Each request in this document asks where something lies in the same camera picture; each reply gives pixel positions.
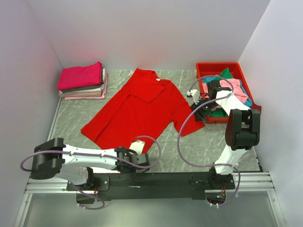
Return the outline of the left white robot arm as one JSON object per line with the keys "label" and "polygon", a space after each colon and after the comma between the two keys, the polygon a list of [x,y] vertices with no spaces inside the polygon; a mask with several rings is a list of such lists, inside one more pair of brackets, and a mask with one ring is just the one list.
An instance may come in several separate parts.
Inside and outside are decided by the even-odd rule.
{"label": "left white robot arm", "polygon": [[94,186],[94,167],[120,173],[134,173],[149,166],[147,154],[125,147],[89,149],[65,145],[63,138],[47,141],[34,149],[30,178],[47,180],[61,178],[89,190]]}

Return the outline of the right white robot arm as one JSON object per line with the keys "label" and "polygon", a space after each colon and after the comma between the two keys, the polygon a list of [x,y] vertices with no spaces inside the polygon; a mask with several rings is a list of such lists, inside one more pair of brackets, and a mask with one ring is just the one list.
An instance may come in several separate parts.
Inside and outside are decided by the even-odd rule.
{"label": "right white robot arm", "polygon": [[261,112],[246,106],[236,96],[235,88],[229,79],[223,79],[210,81],[205,97],[196,89],[187,91],[187,97],[193,99],[191,109],[196,121],[205,120],[216,107],[221,107],[228,115],[224,136],[226,146],[209,170],[208,184],[214,189],[232,180],[233,168],[260,139]]}

